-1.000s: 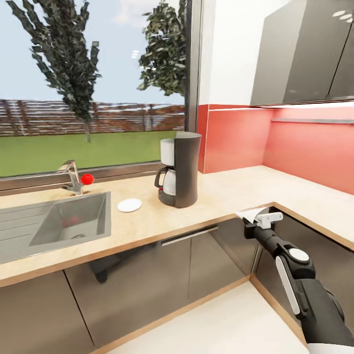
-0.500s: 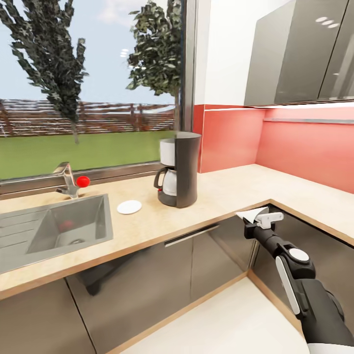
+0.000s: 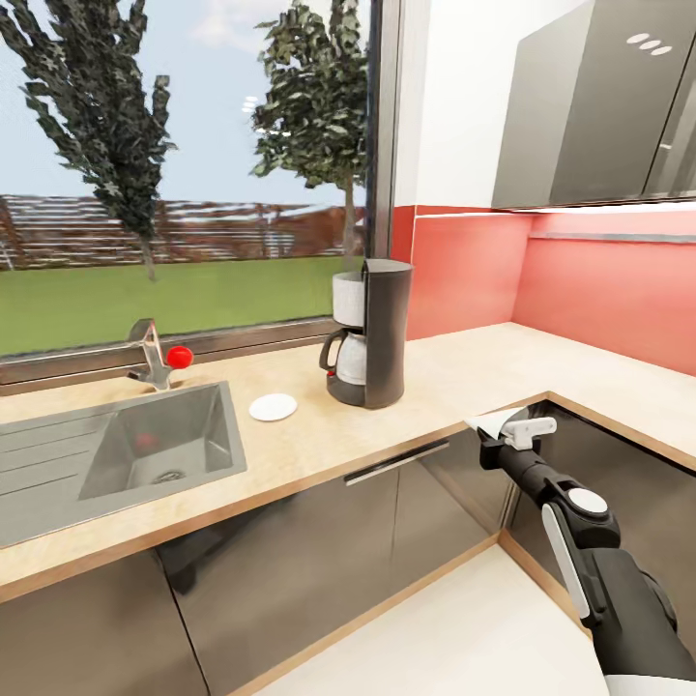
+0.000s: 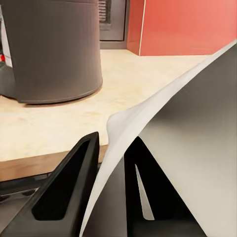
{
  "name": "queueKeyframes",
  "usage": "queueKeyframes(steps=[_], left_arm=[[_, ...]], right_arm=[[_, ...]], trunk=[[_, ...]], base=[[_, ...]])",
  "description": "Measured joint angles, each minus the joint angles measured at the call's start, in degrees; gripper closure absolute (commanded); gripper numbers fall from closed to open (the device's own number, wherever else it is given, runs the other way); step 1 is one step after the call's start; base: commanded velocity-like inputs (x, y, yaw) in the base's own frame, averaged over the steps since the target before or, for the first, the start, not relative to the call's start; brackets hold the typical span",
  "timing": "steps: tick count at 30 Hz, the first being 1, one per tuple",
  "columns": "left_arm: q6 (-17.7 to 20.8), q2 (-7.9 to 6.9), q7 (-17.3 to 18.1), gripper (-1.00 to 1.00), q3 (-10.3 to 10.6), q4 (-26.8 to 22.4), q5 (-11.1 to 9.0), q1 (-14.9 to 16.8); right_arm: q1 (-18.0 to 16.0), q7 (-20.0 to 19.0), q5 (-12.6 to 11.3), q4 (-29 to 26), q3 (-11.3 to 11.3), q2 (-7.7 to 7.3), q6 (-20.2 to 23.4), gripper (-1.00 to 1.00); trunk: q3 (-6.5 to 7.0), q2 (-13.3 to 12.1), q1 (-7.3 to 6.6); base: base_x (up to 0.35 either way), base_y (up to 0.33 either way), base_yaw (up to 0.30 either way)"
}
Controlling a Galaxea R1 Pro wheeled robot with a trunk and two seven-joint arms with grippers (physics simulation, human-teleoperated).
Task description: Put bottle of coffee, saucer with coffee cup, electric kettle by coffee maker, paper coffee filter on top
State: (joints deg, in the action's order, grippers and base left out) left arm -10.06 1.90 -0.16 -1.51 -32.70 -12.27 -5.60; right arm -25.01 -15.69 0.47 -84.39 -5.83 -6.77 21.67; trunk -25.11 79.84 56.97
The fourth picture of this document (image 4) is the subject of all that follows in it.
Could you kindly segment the paper coffee filter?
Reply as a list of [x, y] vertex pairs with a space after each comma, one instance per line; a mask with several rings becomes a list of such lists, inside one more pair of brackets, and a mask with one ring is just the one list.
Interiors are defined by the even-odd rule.
[[[79, 237], [127, 237], [124, 153], [139, 136], [207, 237], [237, 237], [237, 39], [109, 116]], [[155, 220], [137, 165], [143, 217]]]

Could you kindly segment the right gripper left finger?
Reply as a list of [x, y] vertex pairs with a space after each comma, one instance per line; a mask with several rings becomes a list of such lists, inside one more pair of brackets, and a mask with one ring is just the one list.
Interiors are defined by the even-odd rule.
[[0, 237], [79, 237], [97, 175], [99, 132], [83, 136]]

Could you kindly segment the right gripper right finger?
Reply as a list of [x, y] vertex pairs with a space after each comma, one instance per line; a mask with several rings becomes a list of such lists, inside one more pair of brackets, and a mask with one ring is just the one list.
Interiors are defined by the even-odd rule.
[[[137, 165], [155, 220], [143, 217]], [[207, 237], [143, 140], [124, 153], [127, 237]]]

